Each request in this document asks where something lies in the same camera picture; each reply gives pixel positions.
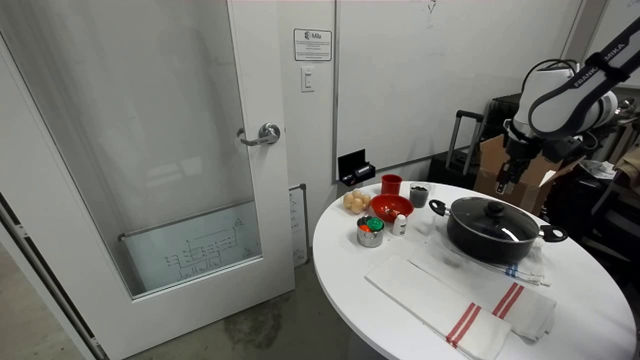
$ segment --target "small bottle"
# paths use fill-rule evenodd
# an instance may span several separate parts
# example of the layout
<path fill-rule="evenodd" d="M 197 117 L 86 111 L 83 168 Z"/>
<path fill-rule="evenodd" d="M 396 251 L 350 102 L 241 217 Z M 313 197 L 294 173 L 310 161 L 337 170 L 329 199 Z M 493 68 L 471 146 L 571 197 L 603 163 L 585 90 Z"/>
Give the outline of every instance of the small bottle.
<path fill-rule="evenodd" d="M 406 216 L 400 214 L 397 216 L 396 221 L 394 221 L 394 226 L 391 229 L 391 233 L 393 235 L 403 236 L 405 230 L 406 230 Z"/>

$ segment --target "pot handle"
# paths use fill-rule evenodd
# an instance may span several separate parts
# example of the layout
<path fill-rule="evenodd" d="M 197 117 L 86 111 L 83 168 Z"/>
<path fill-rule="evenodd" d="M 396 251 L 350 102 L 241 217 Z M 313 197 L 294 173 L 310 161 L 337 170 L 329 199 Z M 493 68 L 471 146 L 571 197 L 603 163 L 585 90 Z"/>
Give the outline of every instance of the pot handle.
<path fill-rule="evenodd" d="M 431 210 L 433 210 L 434 213 L 440 215 L 441 217 L 447 215 L 447 206 L 440 200 L 430 200 L 429 207 L 431 208 Z"/>
<path fill-rule="evenodd" d="M 556 235 L 554 233 L 554 230 L 561 232 L 562 235 Z M 540 231 L 542 232 L 542 238 L 548 243 L 559 243 L 560 241 L 563 241 L 564 239 L 569 237 L 569 235 L 562 227 L 555 225 L 542 225 L 540 227 Z"/>

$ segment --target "franka emika robot arm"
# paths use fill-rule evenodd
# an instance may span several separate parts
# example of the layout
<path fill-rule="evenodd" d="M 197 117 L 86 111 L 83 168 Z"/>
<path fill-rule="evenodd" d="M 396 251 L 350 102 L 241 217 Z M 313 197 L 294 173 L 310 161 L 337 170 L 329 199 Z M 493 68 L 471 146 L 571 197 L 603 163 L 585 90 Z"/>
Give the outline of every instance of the franka emika robot arm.
<path fill-rule="evenodd" d="M 564 60 L 542 63 L 567 66 L 545 67 L 525 78 L 518 113 L 506 126 L 510 159 L 498 173 L 497 193 L 510 193 L 540 151 L 546 159 L 558 162 L 580 145 L 574 135 L 611 119 L 618 101 L 610 90 L 640 67 L 640 17 L 602 51 L 592 54 L 581 70 Z"/>

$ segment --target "whiteboard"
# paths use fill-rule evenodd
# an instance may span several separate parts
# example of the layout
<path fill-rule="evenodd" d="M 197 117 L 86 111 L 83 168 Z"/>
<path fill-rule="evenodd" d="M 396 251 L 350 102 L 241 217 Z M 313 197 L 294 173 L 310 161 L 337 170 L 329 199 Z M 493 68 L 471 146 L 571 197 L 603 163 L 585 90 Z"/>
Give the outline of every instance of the whiteboard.
<path fill-rule="evenodd" d="M 601 51 L 639 16 L 639 0 L 609 0 L 591 39 L 587 56 Z M 640 73 L 636 71 L 631 74 L 629 80 L 618 86 L 621 88 L 640 88 Z"/>
<path fill-rule="evenodd" d="M 305 184 L 289 188 L 294 266 L 307 262 L 308 225 Z M 253 200 L 207 211 L 175 222 L 123 234 L 136 277 L 144 291 L 259 258 Z"/>
<path fill-rule="evenodd" d="M 388 168 L 446 151 L 458 109 L 520 92 L 529 68 L 562 54 L 580 0 L 338 4 L 335 154 L 366 149 Z"/>

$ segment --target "pot lid knob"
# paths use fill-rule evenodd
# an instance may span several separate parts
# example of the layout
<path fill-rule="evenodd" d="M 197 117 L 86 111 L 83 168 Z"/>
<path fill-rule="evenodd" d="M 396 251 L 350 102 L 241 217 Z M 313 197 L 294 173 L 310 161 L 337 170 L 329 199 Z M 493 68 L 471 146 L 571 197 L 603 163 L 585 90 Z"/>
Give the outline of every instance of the pot lid knob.
<path fill-rule="evenodd" d="M 500 218 L 504 215 L 504 204 L 499 201 L 490 201 L 484 207 L 484 213 L 490 218 Z"/>

